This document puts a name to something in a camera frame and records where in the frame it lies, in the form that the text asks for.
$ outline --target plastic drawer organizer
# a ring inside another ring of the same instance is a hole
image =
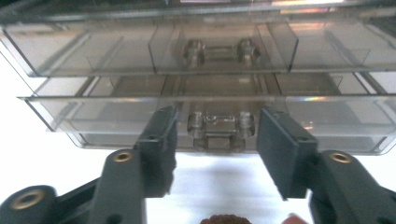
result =
[[[313,2],[21,1],[0,12],[2,52],[33,90],[22,100],[80,147],[129,147],[175,105],[179,150],[254,152],[271,106],[319,149],[385,153],[396,7]]]

